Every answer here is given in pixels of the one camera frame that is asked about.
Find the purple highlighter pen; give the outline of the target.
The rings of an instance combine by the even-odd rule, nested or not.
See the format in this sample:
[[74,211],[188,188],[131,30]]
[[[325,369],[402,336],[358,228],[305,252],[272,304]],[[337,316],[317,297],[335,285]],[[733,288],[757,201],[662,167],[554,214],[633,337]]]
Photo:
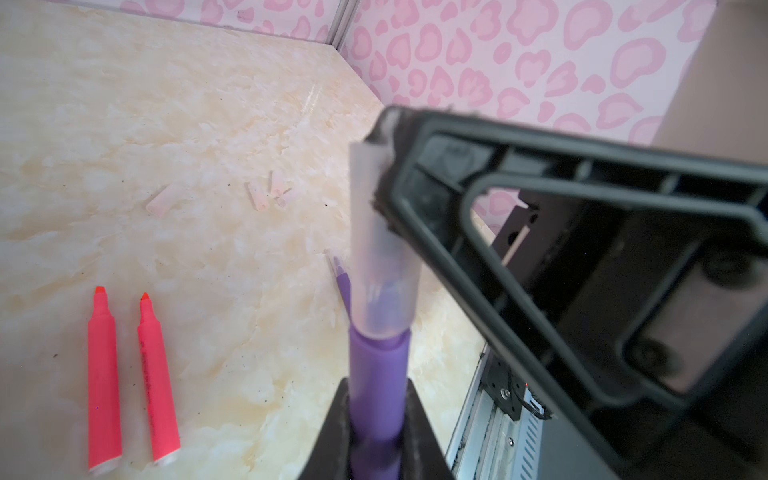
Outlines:
[[411,333],[373,340],[349,331],[349,416],[355,444],[375,452],[394,443],[405,421]]
[[332,275],[335,278],[347,318],[351,319],[351,281],[342,258],[332,250],[325,251]]

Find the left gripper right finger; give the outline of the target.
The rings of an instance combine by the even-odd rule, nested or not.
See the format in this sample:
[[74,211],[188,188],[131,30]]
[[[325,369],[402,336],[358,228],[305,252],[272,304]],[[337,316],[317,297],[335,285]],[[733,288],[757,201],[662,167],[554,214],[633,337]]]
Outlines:
[[767,169],[385,108],[375,208],[625,479],[767,475]]

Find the pink highlighter pen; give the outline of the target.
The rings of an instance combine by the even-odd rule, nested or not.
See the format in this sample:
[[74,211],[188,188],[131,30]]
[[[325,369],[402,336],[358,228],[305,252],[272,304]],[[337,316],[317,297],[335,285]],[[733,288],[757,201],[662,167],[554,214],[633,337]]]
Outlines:
[[163,465],[175,458],[181,439],[162,325],[148,293],[142,295],[139,308],[137,333],[152,456],[155,464]]
[[88,468],[101,474],[123,453],[116,322],[104,287],[95,288],[87,327]]

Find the clear pen cap on table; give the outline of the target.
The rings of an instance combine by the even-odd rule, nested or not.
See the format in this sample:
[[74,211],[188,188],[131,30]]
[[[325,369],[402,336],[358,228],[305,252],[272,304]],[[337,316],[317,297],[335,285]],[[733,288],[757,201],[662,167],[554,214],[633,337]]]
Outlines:
[[179,201],[183,193],[184,188],[181,185],[170,184],[147,203],[146,210],[151,215],[162,218]]

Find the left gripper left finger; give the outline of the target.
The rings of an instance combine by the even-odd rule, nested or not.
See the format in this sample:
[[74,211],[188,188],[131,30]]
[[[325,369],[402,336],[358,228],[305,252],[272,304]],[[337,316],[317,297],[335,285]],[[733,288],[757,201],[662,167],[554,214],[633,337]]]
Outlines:
[[377,451],[355,444],[349,419],[348,381],[342,379],[301,479],[452,479],[413,382],[407,384],[400,437]]

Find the pink highlighter pen right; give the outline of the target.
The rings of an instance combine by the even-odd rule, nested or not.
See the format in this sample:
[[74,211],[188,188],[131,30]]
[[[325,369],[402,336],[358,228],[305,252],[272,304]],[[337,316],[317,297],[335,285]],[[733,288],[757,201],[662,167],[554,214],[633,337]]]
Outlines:
[[142,295],[139,308],[137,333],[152,456],[155,464],[163,465],[175,458],[181,439],[162,325],[148,293]]

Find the pink highlighter pen left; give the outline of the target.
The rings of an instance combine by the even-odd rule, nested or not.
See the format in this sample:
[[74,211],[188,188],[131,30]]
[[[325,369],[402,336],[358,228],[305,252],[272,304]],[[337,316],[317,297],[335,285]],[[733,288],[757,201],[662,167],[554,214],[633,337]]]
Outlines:
[[87,327],[88,468],[101,474],[123,453],[116,322],[104,287],[95,288]]

